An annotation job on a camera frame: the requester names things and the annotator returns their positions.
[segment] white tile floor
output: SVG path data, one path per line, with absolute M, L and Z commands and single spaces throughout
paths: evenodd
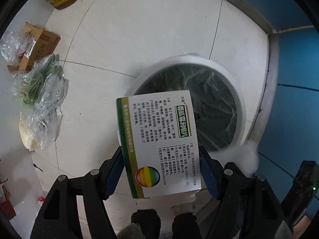
M 65 61 L 69 91 L 55 145 L 32 154 L 48 191 L 59 174 L 83 176 L 118 147 L 115 99 L 143 68 L 173 55 L 197 53 L 226 68 L 245 99 L 245 137 L 264 91 L 268 37 L 225 0 L 78 0 L 55 10 L 46 28 L 61 36 L 55 50 Z M 114 229 L 137 209 L 123 173 L 105 203 Z M 170 229 L 169 208 L 158 209 L 162 230 Z M 85 220 L 81 201 L 80 217 Z

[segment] barcode label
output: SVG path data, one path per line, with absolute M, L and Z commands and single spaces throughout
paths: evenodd
M 32 44 L 29 44 L 29 45 L 28 45 L 26 51 L 24 52 L 24 55 L 25 55 L 27 58 L 30 57 L 30 55 L 31 55 L 31 53 L 32 53 L 32 50 L 33 50 L 35 44 L 36 44 L 36 41 L 34 40 L 34 41 L 32 42 Z

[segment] trash can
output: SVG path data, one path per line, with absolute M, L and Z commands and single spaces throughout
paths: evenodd
M 126 96 L 189 90 L 198 144 L 217 151 L 242 141 L 246 109 L 240 88 L 217 63 L 199 56 L 175 56 L 146 69 Z

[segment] brown cardboard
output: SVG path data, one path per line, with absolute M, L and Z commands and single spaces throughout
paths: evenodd
M 39 60 L 53 53 L 60 40 L 60 37 L 52 32 L 46 31 L 42 28 L 38 28 L 27 22 L 23 26 L 22 31 L 26 35 L 31 34 L 34 38 L 35 44 L 29 58 L 26 56 L 26 53 L 23 55 L 18 69 L 19 71 L 30 71 L 35 60 Z
M 18 68 L 18 67 L 15 67 L 15 66 L 8 66 L 8 70 L 9 70 L 10 73 L 13 73 L 13 72 L 15 72 L 15 71 L 18 71 L 19 68 Z

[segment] cardboard box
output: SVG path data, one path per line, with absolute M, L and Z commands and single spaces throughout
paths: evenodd
M 10 72 L 13 71 L 30 71 L 35 60 L 39 60 L 53 53 L 60 37 L 50 31 L 38 28 L 26 22 L 22 28 L 26 35 L 32 35 L 34 42 L 27 47 L 21 61 L 17 67 L 8 66 Z
M 199 152 L 188 90 L 116 101 L 122 153 L 133 198 L 199 190 Z

